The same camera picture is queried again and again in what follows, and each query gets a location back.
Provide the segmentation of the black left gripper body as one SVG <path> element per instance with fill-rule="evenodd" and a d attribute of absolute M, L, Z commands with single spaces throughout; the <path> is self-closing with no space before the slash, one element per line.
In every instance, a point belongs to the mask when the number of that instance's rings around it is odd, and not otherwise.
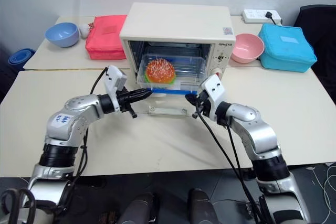
<path fill-rule="evenodd" d="M 122 113 L 129 112 L 133 119 L 137 118 L 137 114 L 132 109 L 131 104 L 136 102 L 136 91 L 122 90 L 117 91 L 117 100 L 119 103 L 119 108 Z"/>

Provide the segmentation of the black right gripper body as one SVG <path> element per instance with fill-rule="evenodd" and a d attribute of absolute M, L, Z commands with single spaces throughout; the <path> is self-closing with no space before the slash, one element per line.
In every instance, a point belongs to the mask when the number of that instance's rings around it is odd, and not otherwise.
<path fill-rule="evenodd" d="M 209 113 L 211 110 L 211 103 L 208 99 L 209 95 L 205 90 L 203 90 L 199 95 L 200 95 L 199 104 L 193 104 L 193 105 L 198 106 L 198 110 L 203 116 L 209 117 Z"/>

